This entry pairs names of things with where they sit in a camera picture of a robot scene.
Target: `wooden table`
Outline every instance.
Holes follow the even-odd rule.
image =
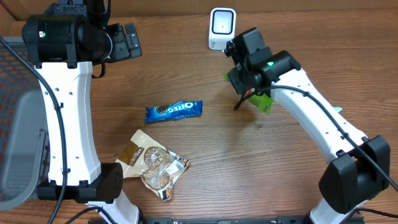
[[[323,96],[368,136],[391,146],[391,177],[398,181],[398,9],[238,14],[239,34],[258,27],[273,52],[288,50]],[[113,162],[137,129],[190,159],[192,166],[161,202],[140,179],[123,189],[147,217],[264,218],[303,215],[321,199],[326,169],[317,145],[275,103],[270,115],[239,96],[223,75],[233,67],[208,49],[208,16],[114,18],[135,22],[144,55],[107,65],[91,85],[91,112],[98,156]],[[12,27],[21,34],[23,22]],[[203,115],[145,124],[145,107],[203,100]],[[389,187],[365,207],[398,213]],[[45,223],[55,202],[28,201],[0,214],[5,223]],[[84,209],[64,201],[56,222]],[[368,223],[395,220],[364,214]],[[98,218],[95,212],[76,223]]]

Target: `wooden tabletop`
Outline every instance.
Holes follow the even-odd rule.
[[[273,52],[288,50],[341,114],[369,137],[391,147],[391,177],[398,181],[398,9],[238,14],[236,33],[256,26]],[[114,18],[134,22],[143,56],[107,64],[91,84],[95,146],[113,162],[137,129],[192,162],[178,179],[173,199],[161,202],[140,179],[123,190],[147,217],[264,218],[304,215],[321,199],[318,181],[326,164],[317,145],[278,103],[270,115],[244,103],[223,75],[233,67],[208,49],[208,16]],[[23,22],[12,26],[20,35]],[[203,115],[144,123],[146,106],[203,100]],[[398,213],[389,187],[365,207]],[[28,201],[2,212],[0,222],[45,223],[55,202]],[[56,223],[84,205],[64,201]],[[367,223],[395,220],[364,214]],[[76,223],[98,218],[91,212]]]

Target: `snack bag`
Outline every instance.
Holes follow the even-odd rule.
[[[189,161],[166,149],[141,130],[130,139],[119,159],[123,178],[141,177],[145,186],[162,200],[172,198],[172,187]]]

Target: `oreo package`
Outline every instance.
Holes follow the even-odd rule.
[[[201,115],[203,102],[181,101],[174,105],[155,106],[147,108],[145,122],[167,121],[170,119],[183,119]]]

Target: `blue object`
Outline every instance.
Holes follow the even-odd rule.
[[[183,119],[201,115],[203,102],[181,101],[174,105],[155,106],[147,108],[145,122],[165,121],[170,119]]]

